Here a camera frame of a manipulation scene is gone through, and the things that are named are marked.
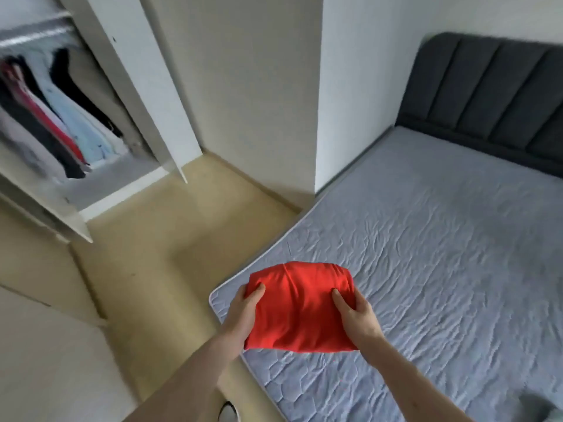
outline headboard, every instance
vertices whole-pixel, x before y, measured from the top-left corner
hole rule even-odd
[[[436,35],[396,124],[563,178],[563,47]]]

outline white door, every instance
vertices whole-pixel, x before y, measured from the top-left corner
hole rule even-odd
[[[30,169],[0,141],[0,175],[25,192],[49,213],[85,240],[92,242],[88,227],[73,205],[62,196],[57,185]]]
[[[201,149],[140,1],[61,2],[158,162],[186,181]]]

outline person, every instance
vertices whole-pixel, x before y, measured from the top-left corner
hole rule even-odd
[[[231,302],[218,333],[203,344],[164,386],[137,408],[125,422],[196,421],[206,398],[227,365],[242,351],[255,322],[256,304],[266,290],[261,284],[248,298],[243,285]],[[342,316],[342,325],[368,364],[376,369],[395,398],[407,422],[470,422],[471,419],[385,339],[372,306],[356,289],[356,310],[334,289],[332,299]],[[234,407],[224,411],[238,420]]]

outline quilted mattress surface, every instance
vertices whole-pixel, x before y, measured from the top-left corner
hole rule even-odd
[[[287,261],[348,268],[390,342],[475,420],[563,408],[563,180],[397,127],[213,291],[219,319]],[[402,420],[358,352],[243,357],[289,421]]]

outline hand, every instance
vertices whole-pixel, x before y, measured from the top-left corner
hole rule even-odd
[[[266,286],[260,283],[248,298],[244,298],[246,284],[243,284],[231,302],[227,318],[221,326],[219,335],[225,340],[226,352],[230,359],[235,359],[243,352],[244,341],[254,327],[256,319],[256,304],[264,296]]]
[[[357,289],[354,290],[354,294],[356,295],[355,311],[348,306],[336,289],[332,290],[332,300],[342,317],[344,331],[360,350],[366,361],[372,364],[367,357],[368,349],[377,346],[380,340],[385,341],[385,336],[367,299]]]

